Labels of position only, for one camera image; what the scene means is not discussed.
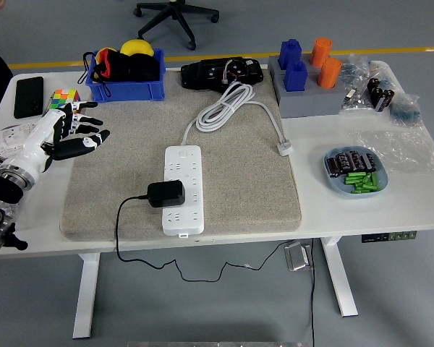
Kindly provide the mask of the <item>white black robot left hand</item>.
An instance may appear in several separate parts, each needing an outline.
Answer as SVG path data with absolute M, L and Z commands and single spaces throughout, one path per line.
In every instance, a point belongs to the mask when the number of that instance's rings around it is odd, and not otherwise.
M 15 156 L 6 159 L 1 170 L 24 171 L 32 177 L 45 172 L 53 160 L 66 160 L 93 152 L 110 135 L 100 130 L 101 120 L 78 111 L 95 108 L 96 102 L 73 102 L 50 109 L 34 126 Z

